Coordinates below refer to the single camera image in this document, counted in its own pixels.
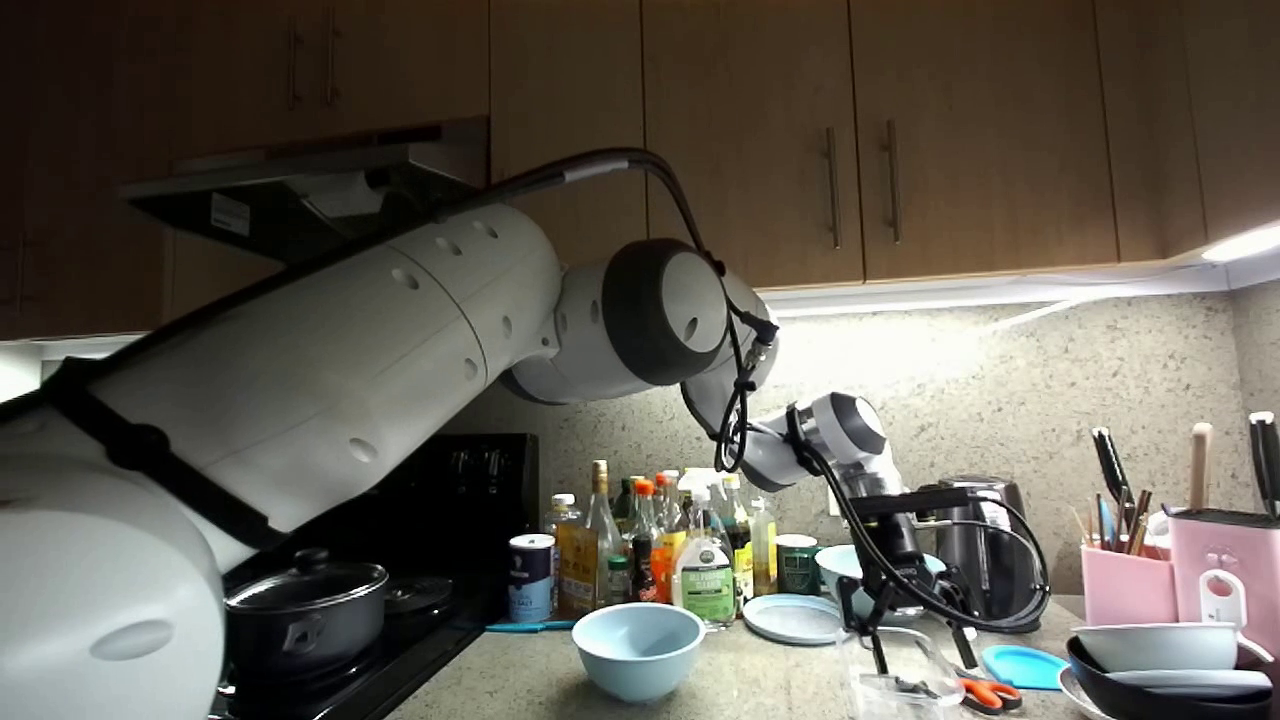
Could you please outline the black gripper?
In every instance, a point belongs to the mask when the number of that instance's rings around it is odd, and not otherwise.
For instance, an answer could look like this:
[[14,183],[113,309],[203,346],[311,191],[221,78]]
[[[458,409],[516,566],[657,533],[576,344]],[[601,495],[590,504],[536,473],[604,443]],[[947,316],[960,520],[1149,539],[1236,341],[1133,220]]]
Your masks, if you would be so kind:
[[[934,558],[915,546],[907,522],[902,515],[890,520],[864,520],[853,533],[853,546],[861,558],[861,575],[848,590],[848,615],[858,624],[870,624],[870,648],[876,676],[890,676],[890,655],[882,640],[882,621],[890,615],[920,615],[941,609],[941,571]],[[960,655],[960,666],[978,666],[972,628],[965,610],[943,610],[954,648]]]

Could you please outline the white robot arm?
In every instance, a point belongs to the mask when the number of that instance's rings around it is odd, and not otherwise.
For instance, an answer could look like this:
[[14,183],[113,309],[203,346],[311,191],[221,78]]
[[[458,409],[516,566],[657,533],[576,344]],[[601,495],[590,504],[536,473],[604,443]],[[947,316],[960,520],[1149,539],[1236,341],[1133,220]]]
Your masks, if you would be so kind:
[[479,391],[679,389],[700,429],[778,322],[679,240],[569,271],[479,202],[61,364],[0,419],[0,720],[210,720],[225,575],[365,495]]

